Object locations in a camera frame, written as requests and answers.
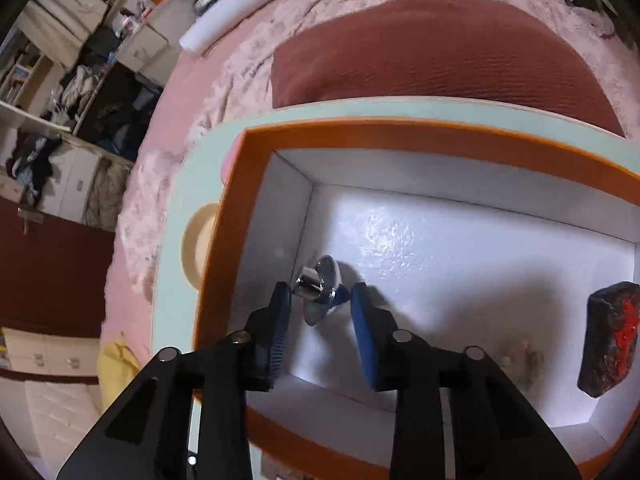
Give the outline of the pink floral quilt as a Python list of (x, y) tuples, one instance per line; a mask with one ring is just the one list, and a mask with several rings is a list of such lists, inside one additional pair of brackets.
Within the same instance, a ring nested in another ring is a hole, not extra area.
[(537, 107), (639, 136), (639, 55), (604, 13), (564, 0), (276, 0), (201, 58), (179, 58), (130, 174), (101, 340), (150, 355), (172, 180), (222, 122), (358, 96)]

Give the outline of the capybara plush keychain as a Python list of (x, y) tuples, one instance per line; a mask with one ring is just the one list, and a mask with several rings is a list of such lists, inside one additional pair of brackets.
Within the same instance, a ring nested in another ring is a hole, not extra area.
[(544, 354), (526, 339), (505, 344), (498, 364), (522, 391), (530, 390), (544, 377)]

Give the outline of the red cushion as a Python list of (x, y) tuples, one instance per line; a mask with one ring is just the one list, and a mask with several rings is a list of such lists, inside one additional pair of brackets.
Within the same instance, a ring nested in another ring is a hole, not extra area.
[(543, 22), (494, 0), (395, 0), (314, 25), (273, 53), (272, 105), (448, 96), (536, 108), (621, 136), (587, 63)]

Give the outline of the white drawer desk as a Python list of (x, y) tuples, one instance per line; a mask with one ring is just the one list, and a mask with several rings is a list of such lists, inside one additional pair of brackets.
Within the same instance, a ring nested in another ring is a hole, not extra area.
[(179, 40), (194, 22), (189, 1), (165, 0), (120, 44), (116, 61), (163, 87), (182, 51)]

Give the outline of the silver metal clip mirror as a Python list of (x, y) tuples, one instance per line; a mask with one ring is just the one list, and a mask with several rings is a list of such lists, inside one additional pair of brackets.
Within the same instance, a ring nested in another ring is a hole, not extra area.
[(292, 294), (303, 300), (304, 320), (308, 326), (316, 326), (335, 308), (350, 300), (340, 266), (330, 255), (320, 257), (313, 266), (300, 268)]

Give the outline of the red mahjong tile plush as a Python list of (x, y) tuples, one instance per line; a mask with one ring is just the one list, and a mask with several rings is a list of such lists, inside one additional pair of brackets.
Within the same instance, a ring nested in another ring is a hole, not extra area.
[(623, 382), (636, 353), (639, 285), (620, 282), (591, 294), (577, 387), (593, 399)]

